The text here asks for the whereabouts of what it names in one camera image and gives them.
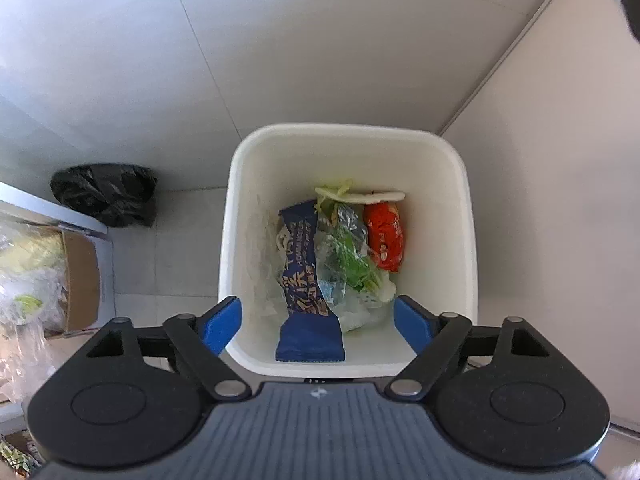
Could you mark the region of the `clear plastic bag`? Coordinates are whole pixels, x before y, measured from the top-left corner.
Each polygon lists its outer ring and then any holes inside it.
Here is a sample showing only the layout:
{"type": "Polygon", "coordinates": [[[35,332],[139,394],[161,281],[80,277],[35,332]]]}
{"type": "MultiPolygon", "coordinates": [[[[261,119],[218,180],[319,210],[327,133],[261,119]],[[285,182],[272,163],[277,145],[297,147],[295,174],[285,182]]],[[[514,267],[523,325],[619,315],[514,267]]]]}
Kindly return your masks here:
{"type": "Polygon", "coordinates": [[[337,316],[343,334],[378,324],[386,317],[396,296],[396,285],[386,281],[378,295],[367,289],[355,290],[343,282],[319,282],[326,304],[337,316]]]}

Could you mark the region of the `dark blue noodle bag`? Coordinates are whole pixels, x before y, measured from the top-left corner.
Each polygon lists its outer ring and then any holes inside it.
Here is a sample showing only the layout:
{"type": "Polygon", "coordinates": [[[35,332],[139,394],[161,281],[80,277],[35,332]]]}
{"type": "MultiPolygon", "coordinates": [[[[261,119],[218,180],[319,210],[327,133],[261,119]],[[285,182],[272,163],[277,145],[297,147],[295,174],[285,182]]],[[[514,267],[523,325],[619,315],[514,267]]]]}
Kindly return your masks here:
{"type": "Polygon", "coordinates": [[[314,236],[316,202],[307,200],[279,212],[282,271],[278,283],[288,310],[276,350],[279,362],[339,363],[345,359],[337,316],[323,297],[314,236]]]}

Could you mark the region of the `red snack packet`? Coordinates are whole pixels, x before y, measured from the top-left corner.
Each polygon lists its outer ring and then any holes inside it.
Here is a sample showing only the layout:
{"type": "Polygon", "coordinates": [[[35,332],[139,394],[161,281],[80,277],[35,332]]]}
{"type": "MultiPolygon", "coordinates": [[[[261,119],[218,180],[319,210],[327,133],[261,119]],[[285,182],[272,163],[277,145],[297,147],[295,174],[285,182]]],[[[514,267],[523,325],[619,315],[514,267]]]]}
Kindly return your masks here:
{"type": "Polygon", "coordinates": [[[393,203],[378,203],[363,208],[363,221],[368,230],[369,254],[376,266],[395,273],[404,258],[405,237],[400,214],[393,203]]]}

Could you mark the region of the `green chips packet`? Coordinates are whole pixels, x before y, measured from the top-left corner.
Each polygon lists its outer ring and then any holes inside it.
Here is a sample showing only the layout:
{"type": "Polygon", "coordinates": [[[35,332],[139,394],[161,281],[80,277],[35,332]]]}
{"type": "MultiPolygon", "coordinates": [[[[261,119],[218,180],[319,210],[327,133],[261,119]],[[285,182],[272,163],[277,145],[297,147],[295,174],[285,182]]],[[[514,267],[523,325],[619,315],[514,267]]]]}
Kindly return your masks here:
{"type": "Polygon", "coordinates": [[[368,231],[358,211],[349,204],[333,202],[321,212],[326,264],[332,274],[355,290],[365,288],[378,295],[387,275],[370,257],[368,231]]]}

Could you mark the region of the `white foam net large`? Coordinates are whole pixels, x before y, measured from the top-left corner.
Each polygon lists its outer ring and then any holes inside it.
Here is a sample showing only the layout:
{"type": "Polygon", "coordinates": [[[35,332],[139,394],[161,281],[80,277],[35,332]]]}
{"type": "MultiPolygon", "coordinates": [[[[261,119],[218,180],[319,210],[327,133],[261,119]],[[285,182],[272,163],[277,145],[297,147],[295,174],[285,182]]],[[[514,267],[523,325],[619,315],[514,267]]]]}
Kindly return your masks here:
{"type": "Polygon", "coordinates": [[[258,315],[272,324],[281,325],[288,317],[288,308],[281,286],[281,274],[286,260],[286,243],[291,235],[280,216],[257,197],[248,217],[247,273],[258,315]]]}

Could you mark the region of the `beige plastic trash bin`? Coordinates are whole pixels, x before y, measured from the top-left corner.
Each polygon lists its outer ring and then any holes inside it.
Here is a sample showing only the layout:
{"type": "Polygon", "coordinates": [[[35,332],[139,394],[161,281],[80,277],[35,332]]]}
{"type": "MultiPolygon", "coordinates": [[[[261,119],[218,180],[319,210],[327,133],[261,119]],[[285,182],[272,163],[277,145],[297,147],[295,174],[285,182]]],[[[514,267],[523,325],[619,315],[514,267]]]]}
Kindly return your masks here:
{"type": "Polygon", "coordinates": [[[477,316],[475,236],[459,154],[434,134],[383,127],[261,128],[231,163],[221,297],[242,306],[228,344],[264,377],[393,376],[413,358],[394,324],[407,295],[434,313],[477,316]],[[281,328],[316,280],[340,362],[281,361],[281,328]]]}

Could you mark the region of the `cardboard box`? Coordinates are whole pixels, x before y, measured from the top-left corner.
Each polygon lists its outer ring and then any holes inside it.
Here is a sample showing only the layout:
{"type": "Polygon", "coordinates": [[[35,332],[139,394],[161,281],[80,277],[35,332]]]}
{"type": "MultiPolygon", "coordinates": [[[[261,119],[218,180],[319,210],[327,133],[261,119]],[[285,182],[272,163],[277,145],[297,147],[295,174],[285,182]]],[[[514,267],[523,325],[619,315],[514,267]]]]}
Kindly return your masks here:
{"type": "Polygon", "coordinates": [[[98,320],[101,300],[101,279],[96,248],[85,234],[69,230],[44,228],[47,235],[57,236],[62,244],[65,260],[65,285],[60,303],[62,322],[49,324],[47,338],[88,330],[98,320]]]}

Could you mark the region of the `white cabbage stalk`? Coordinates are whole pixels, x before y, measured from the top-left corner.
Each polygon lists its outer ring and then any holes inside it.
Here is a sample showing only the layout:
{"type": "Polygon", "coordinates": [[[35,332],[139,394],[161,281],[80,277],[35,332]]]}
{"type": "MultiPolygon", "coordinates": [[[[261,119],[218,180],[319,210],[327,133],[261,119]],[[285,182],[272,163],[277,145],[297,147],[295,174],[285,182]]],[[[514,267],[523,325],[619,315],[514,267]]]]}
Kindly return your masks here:
{"type": "Polygon", "coordinates": [[[339,186],[316,186],[314,192],[318,196],[319,203],[333,200],[337,203],[352,205],[375,205],[379,203],[399,203],[406,198],[404,192],[352,192],[352,180],[346,180],[339,186]]]}

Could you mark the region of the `black garbage bag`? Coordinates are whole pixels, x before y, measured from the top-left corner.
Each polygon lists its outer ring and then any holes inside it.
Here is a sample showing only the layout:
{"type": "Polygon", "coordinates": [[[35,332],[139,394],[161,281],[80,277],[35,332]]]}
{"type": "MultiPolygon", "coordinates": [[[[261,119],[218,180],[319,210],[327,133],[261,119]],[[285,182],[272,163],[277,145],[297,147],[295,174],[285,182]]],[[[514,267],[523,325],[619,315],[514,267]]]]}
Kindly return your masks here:
{"type": "Polygon", "coordinates": [[[150,228],[157,215],[156,185],[151,170],[119,164],[73,166],[50,180],[58,202],[109,228],[150,228]]]}

